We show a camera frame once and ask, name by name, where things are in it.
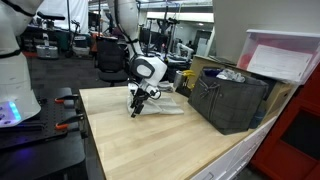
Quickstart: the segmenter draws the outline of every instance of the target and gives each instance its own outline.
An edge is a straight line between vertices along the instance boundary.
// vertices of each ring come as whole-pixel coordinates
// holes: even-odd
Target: wooden tabletop
[[[138,115],[127,87],[80,90],[103,170],[113,179],[188,179],[248,136],[224,136],[176,93],[183,115]]]

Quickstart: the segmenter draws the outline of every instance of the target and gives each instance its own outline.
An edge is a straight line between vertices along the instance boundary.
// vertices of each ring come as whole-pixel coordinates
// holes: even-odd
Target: black chair
[[[95,67],[100,71],[98,77],[101,81],[109,82],[110,87],[115,83],[128,80],[127,60],[124,49],[120,48],[117,39],[97,37],[97,55]]]

